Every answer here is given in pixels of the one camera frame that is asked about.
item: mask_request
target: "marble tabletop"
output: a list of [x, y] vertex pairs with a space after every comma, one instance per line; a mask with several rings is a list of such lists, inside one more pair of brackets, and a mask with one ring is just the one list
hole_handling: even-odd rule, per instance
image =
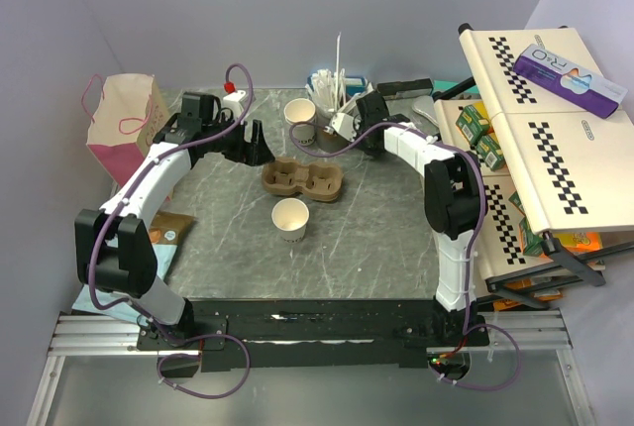
[[[180, 94], [163, 92], [171, 111], [179, 110]], [[282, 113], [298, 97], [305, 90], [256, 90], [249, 119], [263, 121], [275, 155], [309, 163], [316, 159], [290, 142]], [[411, 100], [388, 106], [436, 132], [412, 113]], [[304, 240], [289, 245], [271, 222], [281, 198], [264, 191], [261, 167], [213, 154], [200, 160], [164, 207], [196, 217], [167, 283], [188, 298], [431, 298], [438, 256], [418, 174], [390, 154], [376, 160], [356, 149], [329, 161], [344, 171], [343, 193], [334, 203], [299, 195], [310, 219]]]

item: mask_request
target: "white wall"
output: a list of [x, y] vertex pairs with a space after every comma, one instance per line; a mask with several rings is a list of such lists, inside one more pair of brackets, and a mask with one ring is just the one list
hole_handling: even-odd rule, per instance
[[[541, 0], [529, 28], [576, 27], [603, 73], [629, 88], [634, 115], [632, 0]], [[609, 186], [605, 187], [606, 195]], [[562, 311], [601, 425], [634, 424], [634, 258], [610, 263], [601, 288], [569, 289]]]
[[13, 426], [78, 288], [74, 216], [108, 191], [79, 97], [119, 66], [82, 0], [0, 0], [0, 28], [0, 415]]
[[220, 85], [247, 65], [260, 87], [300, 87], [334, 65], [374, 80], [467, 77], [458, 25], [523, 28], [538, 0], [86, 0], [127, 71], [168, 86]]

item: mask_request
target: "bag handle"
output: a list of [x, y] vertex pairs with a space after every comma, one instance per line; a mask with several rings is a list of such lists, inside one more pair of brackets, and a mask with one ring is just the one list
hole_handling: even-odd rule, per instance
[[[152, 99], [152, 95], [150, 94], [150, 111], [148, 112], [148, 116], [145, 119], [141, 119], [140, 117], [126, 117], [122, 120], [119, 121], [119, 132], [121, 134], [123, 134], [124, 136], [130, 136], [132, 134], [134, 134], [135, 132], [139, 132], [141, 129], [143, 129], [144, 127], [146, 127], [146, 124], [148, 124], [148, 121], [150, 121], [150, 116], [152, 116], [152, 112], [155, 108], [155, 103]], [[125, 132], [122, 128], [121, 125], [126, 122], [126, 121], [139, 121], [141, 122], [141, 126], [139, 126], [137, 129], [135, 129], [134, 131], [130, 131], [130, 132]]]
[[101, 74], [93, 74], [92, 75], [92, 77], [88, 81], [88, 85], [86, 86], [86, 89], [83, 91], [83, 94], [81, 95], [81, 107], [83, 108], [83, 112], [85, 112], [88, 115], [88, 117], [90, 118], [90, 120], [92, 122], [95, 122], [95, 118], [93, 117], [92, 114], [90, 114], [90, 111], [88, 111], [88, 109], [86, 108], [86, 103], [85, 103], [84, 99], [86, 98], [86, 94], [88, 93], [88, 89], [90, 89], [90, 86], [92, 86], [92, 81], [95, 80], [95, 77], [101, 81], [101, 97], [102, 97], [102, 99], [106, 98], [106, 94], [103, 92], [104, 82], [103, 82], [103, 77], [101, 76]]

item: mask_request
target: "brown paper bag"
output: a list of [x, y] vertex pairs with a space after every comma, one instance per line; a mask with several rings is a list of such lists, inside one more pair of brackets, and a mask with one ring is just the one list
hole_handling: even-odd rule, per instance
[[[88, 88], [95, 77], [90, 79]], [[84, 111], [90, 115], [81, 98]], [[88, 129], [88, 149], [123, 186], [141, 166], [155, 134], [169, 117], [154, 76], [115, 74], [106, 78]]]

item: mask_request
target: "white paper cup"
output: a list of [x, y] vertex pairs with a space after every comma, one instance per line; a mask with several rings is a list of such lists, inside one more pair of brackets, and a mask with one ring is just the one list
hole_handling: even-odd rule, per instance
[[271, 218], [286, 243], [298, 243], [306, 233], [308, 207], [297, 198], [284, 198], [273, 207]]
[[[289, 125], [297, 122], [312, 122], [316, 120], [315, 104], [310, 99], [293, 99], [284, 107], [284, 117]], [[293, 129], [293, 136], [302, 146], [310, 146], [315, 142], [315, 126], [297, 126]]]

